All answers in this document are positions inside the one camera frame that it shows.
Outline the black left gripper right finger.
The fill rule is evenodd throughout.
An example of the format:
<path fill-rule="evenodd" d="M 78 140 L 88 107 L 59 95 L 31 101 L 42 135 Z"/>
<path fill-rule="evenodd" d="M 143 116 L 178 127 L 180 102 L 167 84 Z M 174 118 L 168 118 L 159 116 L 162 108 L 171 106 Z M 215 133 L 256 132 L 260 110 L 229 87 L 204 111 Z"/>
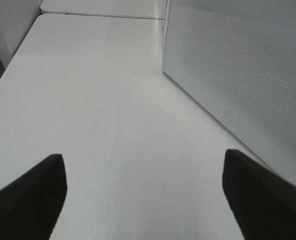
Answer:
<path fill-rule="evenodd" d="M 244 239 L 296 240 L 296 186 L 228 149 L 222 188 Z"/>

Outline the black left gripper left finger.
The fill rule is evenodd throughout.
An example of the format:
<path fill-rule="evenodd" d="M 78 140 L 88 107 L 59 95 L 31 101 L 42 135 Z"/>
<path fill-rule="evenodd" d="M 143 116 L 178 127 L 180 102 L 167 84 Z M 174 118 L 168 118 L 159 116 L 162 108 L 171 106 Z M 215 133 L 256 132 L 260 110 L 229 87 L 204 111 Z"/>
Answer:
<path fill-rule="evenodd" d="M 0 240 L 48 240 L 68 186 L 64 159 L 51 154 L 0 189 Z"/>

